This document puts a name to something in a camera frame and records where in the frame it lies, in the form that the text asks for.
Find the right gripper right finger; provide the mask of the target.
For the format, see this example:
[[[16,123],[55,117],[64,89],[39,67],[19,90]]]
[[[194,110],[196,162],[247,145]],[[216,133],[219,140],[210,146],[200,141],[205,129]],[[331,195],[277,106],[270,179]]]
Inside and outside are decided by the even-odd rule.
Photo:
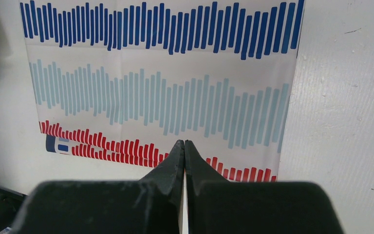
[[[230,182],[185,142],[191,234],[341,234],[325,191],[309,182]]]

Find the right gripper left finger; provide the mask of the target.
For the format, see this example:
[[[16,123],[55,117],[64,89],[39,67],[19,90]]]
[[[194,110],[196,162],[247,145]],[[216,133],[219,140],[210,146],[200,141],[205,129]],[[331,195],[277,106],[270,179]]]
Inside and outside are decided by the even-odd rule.
[[[14,234],[179,234],[184,142],[139,180],[46,181],[26,198]]]

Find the patterned cloth napkin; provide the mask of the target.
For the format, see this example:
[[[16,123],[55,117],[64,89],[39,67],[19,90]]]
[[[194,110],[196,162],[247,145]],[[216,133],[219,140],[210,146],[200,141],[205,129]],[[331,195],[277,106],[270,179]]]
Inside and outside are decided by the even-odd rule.
[[[156,167],[191,140],[276,181],[303,0],[22,0],[47,151]]]

